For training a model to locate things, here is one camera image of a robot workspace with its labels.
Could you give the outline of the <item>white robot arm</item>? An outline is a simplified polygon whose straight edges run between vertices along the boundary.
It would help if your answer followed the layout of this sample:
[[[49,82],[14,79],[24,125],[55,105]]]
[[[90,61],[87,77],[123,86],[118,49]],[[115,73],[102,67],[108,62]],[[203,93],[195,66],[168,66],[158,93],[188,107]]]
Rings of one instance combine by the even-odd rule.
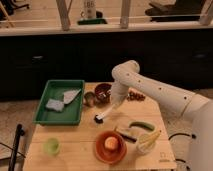
[[[213,99],[139,74],[140,65],[129,60],[112,69],[111,99],[121,104],[134,88],[192,122],[186,165],[189,171],[213,171]]]

